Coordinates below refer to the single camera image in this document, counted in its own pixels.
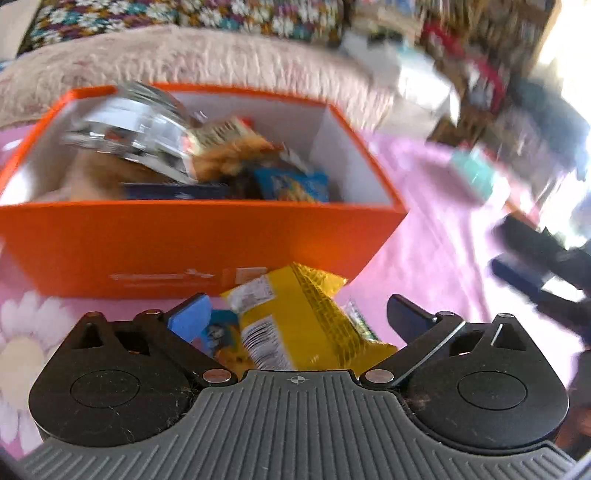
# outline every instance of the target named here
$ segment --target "orange box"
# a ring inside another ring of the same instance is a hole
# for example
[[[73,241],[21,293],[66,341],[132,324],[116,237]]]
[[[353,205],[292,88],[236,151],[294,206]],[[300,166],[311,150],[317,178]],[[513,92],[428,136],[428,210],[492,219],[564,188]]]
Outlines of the orange box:
[[[235,200],[35,203],[57,190],[75,150],[72,119],[115,87],[66,94],[0,174],[0,236],[43,294],[109,298],[219,294],[290,262],[355,277],[406,215],[336,108],[240,88],[157,85],[209,119],[247,116],[329,176],[342,202]]]

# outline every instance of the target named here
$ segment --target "silver packaging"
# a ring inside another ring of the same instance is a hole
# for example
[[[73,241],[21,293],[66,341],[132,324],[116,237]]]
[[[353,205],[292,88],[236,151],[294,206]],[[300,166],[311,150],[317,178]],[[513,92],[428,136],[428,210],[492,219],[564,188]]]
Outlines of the silver packaging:
[[[171,96],[139,82],[119,86],[66,132],[63,143],[113,154],[190,184],[185,161],[191,119]]]

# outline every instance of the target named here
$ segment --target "barcode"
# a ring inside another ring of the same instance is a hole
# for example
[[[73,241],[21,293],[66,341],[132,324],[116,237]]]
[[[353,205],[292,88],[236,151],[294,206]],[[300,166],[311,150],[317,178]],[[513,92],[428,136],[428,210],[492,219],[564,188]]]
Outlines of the barcode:
[[[242,331],[242,343],[259,369],[295,370],[285,351],[273,315],[246,327]]]
[[[254,307],[258,307],[274,298],[275,293],[271,288],[269,279],[266,275],[263,275],[234,288],[229,293],[226,301],[235,313],[242,315],[248,312],[248,310],[252,310]]]

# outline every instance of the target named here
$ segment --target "pink blanket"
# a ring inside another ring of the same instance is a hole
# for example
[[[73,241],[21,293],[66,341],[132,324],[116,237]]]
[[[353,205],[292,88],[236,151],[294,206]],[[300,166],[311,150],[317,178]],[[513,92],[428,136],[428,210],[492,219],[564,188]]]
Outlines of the pink blanket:
[[[0,132],[2,147],[29,127]],[[450,150],[437,145],[366,134],[409,214],[366,268],[337,296],[353,300],[376,333],[398,346],[388,326],[386,303],[402,293],[435,312],[452,310],[471,321],[490,322],[511,312],[537,342],[565,384],[570,382],[577,336],[542,318],[525,299],[500,285],[488,262],[501,252],[491,228],[502,212],[480,208],[446,169]],[[28,390],[52,352],[85,312],[128,320],[149,308],[167,310],[180,300],[94,300],[40,297],[7,254],[0,257],[0,443],[15,457],[41,439],[28,412]]]

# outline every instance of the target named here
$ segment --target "yellow snack bag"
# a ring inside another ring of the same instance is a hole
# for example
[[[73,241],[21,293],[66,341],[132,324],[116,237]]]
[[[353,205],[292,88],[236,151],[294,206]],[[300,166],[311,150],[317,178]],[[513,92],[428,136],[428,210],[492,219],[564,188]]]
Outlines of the yellow snack bag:
[[[354,322],[332,300],[345,282],[291,264],[222,296],[238,315],[242,343],[259,369],[351,369],[360,375],[397,349],[366,340],[371,330],[365,322]]]

